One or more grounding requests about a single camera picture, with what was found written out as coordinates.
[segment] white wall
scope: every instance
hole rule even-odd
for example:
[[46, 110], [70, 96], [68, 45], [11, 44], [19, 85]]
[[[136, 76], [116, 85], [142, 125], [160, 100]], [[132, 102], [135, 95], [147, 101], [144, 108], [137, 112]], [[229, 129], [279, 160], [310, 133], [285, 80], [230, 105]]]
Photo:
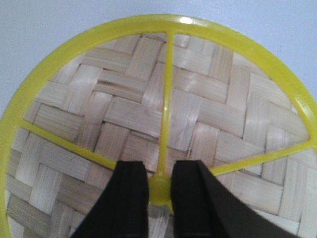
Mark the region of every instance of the white wall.
[[317, 0], [1, 0], [0, 117], [51, 51], [114, 19], [150, 13], [217, 22], [277, 55], [317, 99]]

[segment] yellow spoke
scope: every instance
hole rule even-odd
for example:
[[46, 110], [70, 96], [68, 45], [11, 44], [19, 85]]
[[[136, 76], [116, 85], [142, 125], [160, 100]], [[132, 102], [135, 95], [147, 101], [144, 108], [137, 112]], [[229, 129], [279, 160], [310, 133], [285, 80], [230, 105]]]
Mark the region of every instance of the yellow spoke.
[[170, 99], [171, 99], [172, 81], [173, 81], [173, 45], [174, 45], [174, 33], [169, 32], [167, 33], [162, 121], [161, 121], [160, 142], [159, 142], [159, 157], [158, 157], [158, 171], [157, 171], [157, 173], [159, 174], [163, 174], [166, 167], [168, 132], [169, 132]]
[[77, 155], [80, 155], [88, 160], [96, 162], [97, 164], [105, 166], [111, 170], [114, 170], [115, 168], [115, 161], [103, 157], [102, 155], [96, 154], [90, 150], [84, 149], [83, 147], [80, 147], [72, 142], [69, 142], [68, 140], [65, 140], [57, 135], [54, 135], [53, 133], [48, 132], [47, 130], [44, 130], [34, 124], [31, 124], [28, 121], [22, 120], [20, 126], [56, 145], [59, 145], [71, 152], [74, 152]]
[[274, 152], [255, 156], [255, 157], [248, 158], [245, 160], [241, 160], [241, 161], [233, 162], [230, 164], [210, 168], [210, 171], [215, 176], [221, 175], [221, 174], [226, 174], [229, 172], [233, 172], [233, 171], [241, 170], [241, 169], [244, 169], [246, 167], [253, 166], [253, 165], [258, 165], [258, 164], [262, 164], [265, 162], [269, 162], [269, 161], [272, 161], [272, 160], [275, 160], [278, 158], [282, 158], [282, 157], [285, 157], [285, 156], [288, 156], [288, 155], [312, 148], [315, 146], [315, 144], [316, 144], [316, 142], [313, 140], [305, 141], [303, 143], [299, 143], [297, 145], [290, 146], [286, 149], [277, 150]]

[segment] herringbone weave pattern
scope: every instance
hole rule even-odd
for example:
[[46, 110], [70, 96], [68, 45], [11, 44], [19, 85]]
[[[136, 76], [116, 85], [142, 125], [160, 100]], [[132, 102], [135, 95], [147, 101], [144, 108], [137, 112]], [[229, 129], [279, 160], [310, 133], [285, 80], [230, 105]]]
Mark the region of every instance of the herringbone weave pattern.
[[[133, 35], [65, 65], [25, 118], [112, 160], [157, 169], [166, 36]], [[209, 166], [289, 147], [309, 135], [282, 90], [256, 65], [215, 43], [174, 40], [167, 173], [181, 159]], [[14, 238], [66, 238], [112, 171], [20, 128], [7, 169]], [[263, 217], [301, 237], [317, 235], [317, 156], [313, 149], [219, 176]], [[152, 238], [173, 237], [165, 208], [149, 207]]]

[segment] black plastic piece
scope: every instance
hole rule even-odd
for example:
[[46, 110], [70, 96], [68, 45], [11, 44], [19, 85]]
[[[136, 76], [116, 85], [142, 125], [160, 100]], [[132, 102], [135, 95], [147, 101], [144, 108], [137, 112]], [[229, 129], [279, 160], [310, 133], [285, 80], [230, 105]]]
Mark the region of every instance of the black plastic piece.
[[72, 238], [147, 238], [149, 188], [142, 162], [118, 161], [101, 196]]
[[171, 198], [176, 238], [296, 238], [233, 196], [202, 161], [177, 161]]

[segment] yellow plastic frame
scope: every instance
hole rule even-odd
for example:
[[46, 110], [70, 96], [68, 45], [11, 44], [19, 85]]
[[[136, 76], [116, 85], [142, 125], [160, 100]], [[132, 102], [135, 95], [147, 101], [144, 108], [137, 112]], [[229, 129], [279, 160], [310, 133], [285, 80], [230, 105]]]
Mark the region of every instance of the yellow plastic frame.
[[[243, 55], [248, 60], [255, 63], [285, 92], [302, 117], [303, 122], [310, 134], [310, 138], [306, 142], [273, 153], [268, 153], [213, 168], [211, 169], [213, 174], [219, 175], [236, 171], [308, 148], [314, 148], [317, 150], [317, 105], [315, 100], [309, 94], [308, 90], [302, 85], [300, 80], [277, 57], [275, 57], [256, 42], [219, 24], [179, 15], [142, 15], [108, 22], [75, 36], [73, 39], [58, 47], [42, 62], [40, 62], [18, 88], [6, 111], [4, 112], [2, 119], [0, 120], [1, 238], [11, 237], [4, 197], [5, 172], [9, 159], [11, 144], [19, 127], [24, 127], [27, 130], [30, 130], [31, 132], [52, 141], [53, 143], [61, 145], [68, 150], [71, 150], [108, 168], [113, 169], [115, 167], [114, 161], [83, 149], [73, 143], [51, 134], [50, 132], [32, 125], [29, 122], [26, 122], [23, 117], [36, 94], [44, 86], [44, 84], [62, 68], [62, 66], [64, 66], [77, 55], [104, 42], [108, 42], [119, 37], [145, 32], [164, 32], [167, 34], [168, 38], [160, 153], [158, 171], [156, 173], [156, 177], [158, 179], [155, 180], [157, 183], [154, 182], [154, 184], [159, 187], [158, 193], [164, 192], [169, 186], [168, 177], [166, 177], [164, 171], [168, 143], [169, 107], [172, 87], [173, 37], [175, 34], [193, 35], [216, 42], [234, 50], [235, 52]], [[160, 196], [160, 194], [155, 194], [151, 199], [155, 200], [155, 198], [158, 196]], [[167, 202], [168, 197], [164, 197], [163, 200], [164, 201], [161, 202], [161, 204]]]

